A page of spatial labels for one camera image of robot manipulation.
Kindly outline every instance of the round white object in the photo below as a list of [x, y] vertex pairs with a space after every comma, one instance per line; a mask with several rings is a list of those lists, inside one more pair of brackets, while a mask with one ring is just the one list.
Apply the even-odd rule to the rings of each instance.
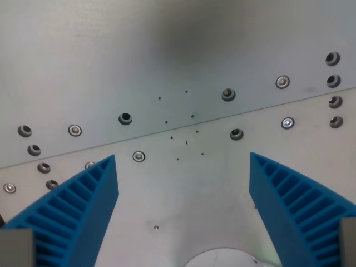
[[185, 267], [275, 267], [239, 249], [220, 248], [203, 252], [192, 258]]

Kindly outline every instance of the blue ribbed gripper pad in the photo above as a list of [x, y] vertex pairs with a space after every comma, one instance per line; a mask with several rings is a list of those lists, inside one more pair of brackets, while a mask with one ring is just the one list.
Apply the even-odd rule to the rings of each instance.
[[112, 155], [47, 193], [2, 229], [33, 230], [37, 267], [91, 267], [117, 197]]
[[341, 266], [339, 223], [356, 217], [353, 203], [255, 153], [250, 160], [250, 195], [283, 266]]

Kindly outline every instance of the gray metal surface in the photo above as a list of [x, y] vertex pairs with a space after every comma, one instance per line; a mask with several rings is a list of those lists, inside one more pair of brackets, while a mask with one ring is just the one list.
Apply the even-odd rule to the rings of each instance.
[[0, 230], [1, 267], [35, 267], [34, 251], [34, 236], [31, 229]]
[[[355, 9], [350, 0], [3, 0], [0, 167], [354, 87]], [[330, 67], [333, 51], [341, 60]], [[227, 88], [232, 102], [221, 99]]]
[[[8, 221], [47, 193], [46, 181], [61, 184], [85, 163], [115, 154], [120, 195], [97, 266], [183, 267], [222, 247], [278, 266], [249, 195], [250, 151], [356, 203], [356, 90], [338, 95], [344, 103], [336, 110], [328, 105], [329, 94], [52, 157], [46, 159], [49, 174], [38, 172], [41, 160], [3, 168], [0, 185], [11, 182], [17, 191], [0, 190], [1, 215]], [[288, 116], [295, 126], [284, 130], [281, 121]], [[344, 119], [338, 129], [329, 126], [334, 116]], [[235, 128], [244, 132], [239, 141], [230, 138]], [[134, 161], [135, 151], [144, 152], [145, 161]]]

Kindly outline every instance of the metal panel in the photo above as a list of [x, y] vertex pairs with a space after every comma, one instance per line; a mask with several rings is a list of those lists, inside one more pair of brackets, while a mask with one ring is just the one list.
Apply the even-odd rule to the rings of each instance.
[[[1, 169], [0, 184], [17, 187], [14, 194], [0, 190], [1, 215], [8, 221], [45, 194], [47, 180], [62, 183], [86, 162], [115, 154], [120, 195], [98, 266], [180, 267], [221, 247], [278, 265], [249, 195], [250, 151], [356, 202], [356, 90], [338, 95], [344, 101], [336, 110], [328, 106], [332, 95], [324, 95]], [[332, 129], [336, 115], [344, 124]], [[293, 128], [281, 127], [285, 117], [295, 120]], [[235, 128], [244, 132], [239, 141], [230, 138]], [[143, 151], [145, 161], [135, 162], [135, 151]], [[40, 162], [51, 166], [49, 174], [38, 172]]]
[[[33, 160], [31, 144], [49, 157], [354, 87], [355, 9], [350, 0], [3, 0], [0, 167]], [[332, 51], [335, 67], [325, 64]], [[330, 89], [333, 74], [342, 82]], [[280, 75], [291, 79], [284, 90]], [[221, 99], [226, 88], [233, 102]], [[131, 125], [119, 124], [123, 112]], [[70, 136], [70, 124], [83, 134]], [[20, 137], [20, 125], [33, 135]]]

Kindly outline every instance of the gray block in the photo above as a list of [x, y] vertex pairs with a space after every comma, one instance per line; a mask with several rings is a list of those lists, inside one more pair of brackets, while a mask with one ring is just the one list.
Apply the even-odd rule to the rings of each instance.
[[339, 243], [342, 267], [356, 267], [356, 218], [340, 222]]
[[4, 225], [5, 225], [5, 221], [0, 215], [0, 227], [3, 227]]
[[31, 229], [0, 230], [0, 267], [35, 267]]

